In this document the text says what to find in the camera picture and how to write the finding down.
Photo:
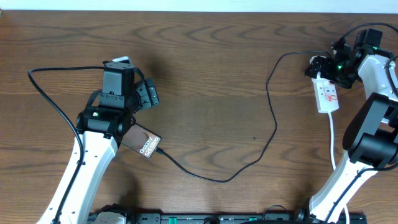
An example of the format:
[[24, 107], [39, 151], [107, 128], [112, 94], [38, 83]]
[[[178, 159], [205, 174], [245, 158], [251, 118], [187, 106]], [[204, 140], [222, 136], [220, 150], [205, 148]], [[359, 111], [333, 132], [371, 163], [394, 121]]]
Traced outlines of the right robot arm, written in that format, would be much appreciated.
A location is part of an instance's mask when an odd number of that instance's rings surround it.
[[322, 189], [311, 197], [297, 219], [337, 223], [341, 211], [365, 181], [397, 167], [397, 56], [380, 47], [382, 32], [365, 24], [352, 47], [341, 37], [333, 55], [314, 56], [305, 70], [318, 103], [334, 103], [334, 86], [351, 88], [360, 81], [366, 101], [343, 136], [343, 156]]

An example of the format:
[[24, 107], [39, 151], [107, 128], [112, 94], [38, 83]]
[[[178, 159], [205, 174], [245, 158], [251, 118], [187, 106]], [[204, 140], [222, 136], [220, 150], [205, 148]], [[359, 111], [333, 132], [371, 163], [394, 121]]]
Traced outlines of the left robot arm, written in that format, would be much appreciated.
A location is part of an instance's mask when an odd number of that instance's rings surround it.
[[159, 104], [151, 78], [129, 57], [105, 61], [103, 87], [94, 91], [72, 125], [71, 158], [40, 223], [86, 223], [101, 179], [120, 146], [151, 158], [162, 138], [134, 114]]

